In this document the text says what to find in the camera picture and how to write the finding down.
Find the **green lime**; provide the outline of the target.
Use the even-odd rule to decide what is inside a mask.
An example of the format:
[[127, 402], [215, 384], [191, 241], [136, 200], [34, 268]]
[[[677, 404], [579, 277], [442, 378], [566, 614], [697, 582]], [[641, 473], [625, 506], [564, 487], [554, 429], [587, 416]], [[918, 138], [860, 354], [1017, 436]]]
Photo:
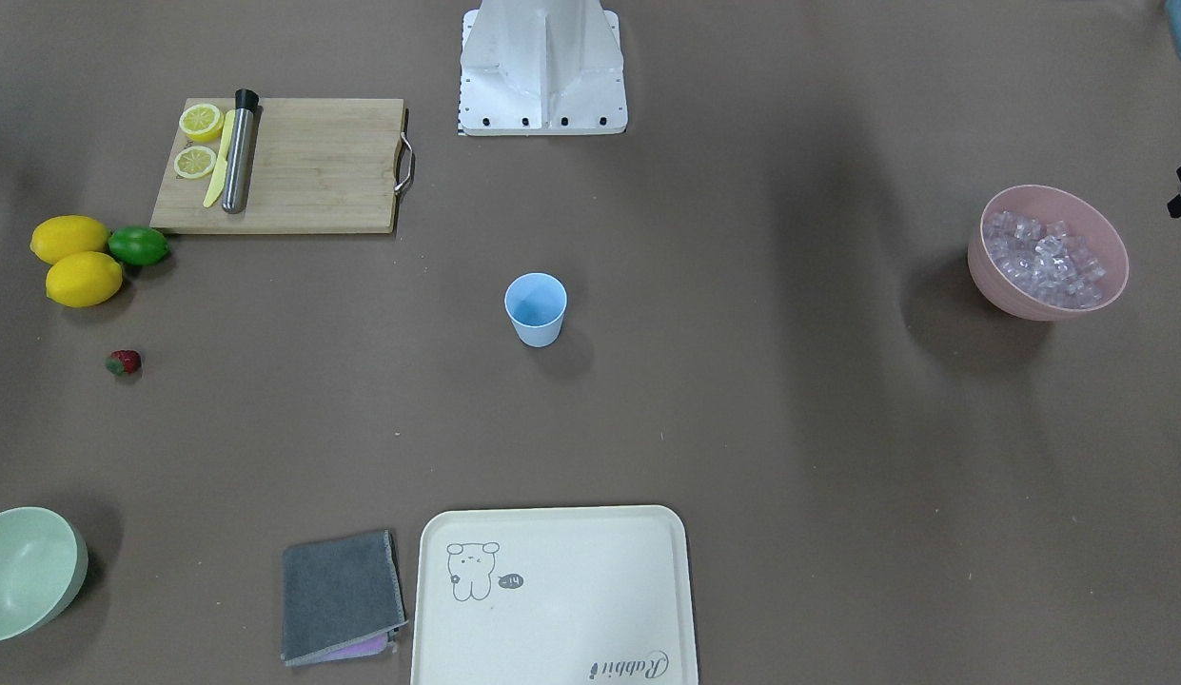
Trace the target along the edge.
[[167, 237], [150, 226], [125, 226], [107, 235], [107, 252], [122, 265], [158, 265], [169, 255]]

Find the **lemon half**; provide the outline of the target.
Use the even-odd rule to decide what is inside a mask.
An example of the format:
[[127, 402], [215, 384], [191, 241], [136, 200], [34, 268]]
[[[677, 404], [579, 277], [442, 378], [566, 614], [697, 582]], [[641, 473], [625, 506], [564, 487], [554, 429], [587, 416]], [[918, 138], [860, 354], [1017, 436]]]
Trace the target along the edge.
[[172, 157], [172, 170], [177, 177], [187, 181], [198, 181], [213, 172], [217, 164], [217, 154], [211, 146], [188, 145]]
[[178, 129], [193, 143], [208, 143], [220, 138], [224, 130], [226, 113], [211, 103], [185, 107], [178, 118]]

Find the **clear ice cubes pile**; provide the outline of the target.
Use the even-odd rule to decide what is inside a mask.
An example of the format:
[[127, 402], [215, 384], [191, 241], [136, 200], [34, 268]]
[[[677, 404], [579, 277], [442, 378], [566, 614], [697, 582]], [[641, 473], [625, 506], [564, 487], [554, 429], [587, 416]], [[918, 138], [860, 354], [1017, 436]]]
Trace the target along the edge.
[[1107, 269], [1087, 239], [1064, 221], [1042, 223], [1025, 214], [991, 213], [981, 239], [999, 273], [1040, 304], [1091, 309], [1104, 304], [1100, 279]]

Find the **pink bowl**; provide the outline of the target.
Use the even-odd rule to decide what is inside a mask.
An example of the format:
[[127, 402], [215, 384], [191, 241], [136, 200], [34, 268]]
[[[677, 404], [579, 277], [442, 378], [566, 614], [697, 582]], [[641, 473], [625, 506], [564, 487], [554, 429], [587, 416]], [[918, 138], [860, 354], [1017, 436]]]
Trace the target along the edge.
[[[1098, 282], [1105, 294], [1104, 304], [1091, 309], [1066, 309], [1040, 304], [1025, 292], [1017, 291], [1011, 281], [999, 273], [994, 260], [987, 255], [983, 244], [983, 221], [991, 213], [1000, 211], [1025, 214], [1042, 223], [1064, 221], [1081, 237], [1087, 239], [1087, 244], [1107, 269], [1105, 278]], [[1009, 187], [988, 201], [983, 208], [980, 226], [970, 235], [967, 262], [970, 276], [973, 278], [977, 289], [981, 291], [983, 296], [991, 304], [1009, 315], [1040, 322], [1065, 321], [1109, 306], [1125, 289], [1130, 272], [1124, 242], [1104, 214], [1072, 193], [1042, 184]]]

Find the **light blue plastic cup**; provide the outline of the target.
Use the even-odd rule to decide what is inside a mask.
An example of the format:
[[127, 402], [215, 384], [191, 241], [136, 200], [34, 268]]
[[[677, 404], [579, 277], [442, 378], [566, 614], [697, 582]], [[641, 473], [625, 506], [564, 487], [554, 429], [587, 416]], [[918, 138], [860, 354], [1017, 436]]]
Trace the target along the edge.
[[543, 348], [561, 333], [568, 295], [560, 279], [533, 272], [507, 287], [503, 304], [521, 342]]

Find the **cream rabbit tray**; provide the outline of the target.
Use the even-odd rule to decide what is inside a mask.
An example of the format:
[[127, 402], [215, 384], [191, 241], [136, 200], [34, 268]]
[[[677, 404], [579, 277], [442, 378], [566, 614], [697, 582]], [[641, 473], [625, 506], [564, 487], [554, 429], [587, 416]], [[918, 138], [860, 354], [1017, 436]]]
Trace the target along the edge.
[[663, 504], [441, 513], [415, 684], [696, 684], [687, 535]]

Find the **grey folded cloth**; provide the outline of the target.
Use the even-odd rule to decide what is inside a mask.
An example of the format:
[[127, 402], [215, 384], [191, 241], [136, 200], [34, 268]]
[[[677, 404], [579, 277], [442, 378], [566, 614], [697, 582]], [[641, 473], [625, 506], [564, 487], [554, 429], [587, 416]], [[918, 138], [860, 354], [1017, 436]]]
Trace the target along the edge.
[[281, 578], [288, 667], [380, 654], [407, 624], [389, 529], [293, 544]]

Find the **bamboo cutting board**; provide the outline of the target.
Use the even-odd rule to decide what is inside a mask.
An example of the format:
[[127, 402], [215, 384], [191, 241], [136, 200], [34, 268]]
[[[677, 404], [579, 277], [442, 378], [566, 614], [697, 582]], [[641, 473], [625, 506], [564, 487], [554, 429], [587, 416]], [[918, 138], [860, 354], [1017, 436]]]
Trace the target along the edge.
[[208, 178], [189, 181], [172, 159], [191, 142], [175, 135], [149, 224], [171, 234], [391, 234], [415, 162], [403, 99], [265, 97], [242, 213], [203, 206]]

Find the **lemon half lower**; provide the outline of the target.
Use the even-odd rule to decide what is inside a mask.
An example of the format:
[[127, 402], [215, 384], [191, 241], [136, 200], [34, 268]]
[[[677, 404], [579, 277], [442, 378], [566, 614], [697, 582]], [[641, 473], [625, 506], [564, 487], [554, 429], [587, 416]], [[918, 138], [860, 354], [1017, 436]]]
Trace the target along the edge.
[[217, 154], [211, 146], [188, 145], [172, 157], [172, 170], [177, 177], [187, 181], [198, 181], [213, 172], [217, 164]]

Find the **steel muddler black tip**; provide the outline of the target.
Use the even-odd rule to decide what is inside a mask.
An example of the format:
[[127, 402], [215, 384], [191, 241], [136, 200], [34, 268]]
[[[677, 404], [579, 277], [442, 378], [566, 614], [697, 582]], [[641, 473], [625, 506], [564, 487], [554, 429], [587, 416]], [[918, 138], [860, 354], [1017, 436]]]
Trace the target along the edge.
[[222, 209], [228, 214], [243, 213], [252, 175], [252, 157], [257, 133], [260, 97], [252, 89], [239, 89], [234, 96], [234, 120], [227, 152], [226, 185]]

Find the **lemon half upper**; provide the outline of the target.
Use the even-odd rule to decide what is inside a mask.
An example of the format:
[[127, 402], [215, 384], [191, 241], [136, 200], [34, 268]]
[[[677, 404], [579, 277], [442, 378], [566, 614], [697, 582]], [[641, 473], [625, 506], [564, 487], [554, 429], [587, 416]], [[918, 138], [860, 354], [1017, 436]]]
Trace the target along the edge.
[[178, 129], [193, 143], [208, 143], [220, 138], [224, 130], [226, 113], [211, 103], [185, 107], [178, 118]]

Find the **yellow lemon upper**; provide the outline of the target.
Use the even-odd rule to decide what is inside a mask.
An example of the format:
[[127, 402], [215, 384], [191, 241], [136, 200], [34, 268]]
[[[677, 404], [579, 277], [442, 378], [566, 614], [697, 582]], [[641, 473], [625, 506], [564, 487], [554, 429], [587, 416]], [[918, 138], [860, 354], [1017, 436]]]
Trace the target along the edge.
[[58, 265], [76, 253], [106, 252], [107, 227], [84, 214], [61, 214], [43, 221], [30, 234], [30, 252], [45, 265]]

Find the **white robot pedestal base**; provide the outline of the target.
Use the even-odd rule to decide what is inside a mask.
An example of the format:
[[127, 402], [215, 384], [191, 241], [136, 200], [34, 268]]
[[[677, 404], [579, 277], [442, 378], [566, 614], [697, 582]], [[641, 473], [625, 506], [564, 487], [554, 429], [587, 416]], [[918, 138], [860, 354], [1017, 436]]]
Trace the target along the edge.
[[461, 27], [459, 133], [628, 128], [620, 18], [599, 1], [482, 1]]

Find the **mint green bowl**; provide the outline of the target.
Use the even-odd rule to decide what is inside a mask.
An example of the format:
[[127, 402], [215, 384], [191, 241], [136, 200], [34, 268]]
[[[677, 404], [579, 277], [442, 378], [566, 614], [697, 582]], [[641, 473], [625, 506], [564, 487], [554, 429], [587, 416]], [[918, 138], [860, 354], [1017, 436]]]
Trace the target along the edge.
[[87, 544], [59, 513], [34, 505], [0, 513], [0, 641], [59, 616], [87, 572]]

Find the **red strawberry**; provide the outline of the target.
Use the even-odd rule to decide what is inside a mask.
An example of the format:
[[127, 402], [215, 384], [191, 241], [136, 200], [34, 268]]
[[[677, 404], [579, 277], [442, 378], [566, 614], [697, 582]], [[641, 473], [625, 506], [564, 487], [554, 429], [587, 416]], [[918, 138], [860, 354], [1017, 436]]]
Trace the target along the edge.
[[116, 377], [132, 376], [142, 367], [142, 355], [136, 350], [116, 350], [106, 358], [107, 372]]

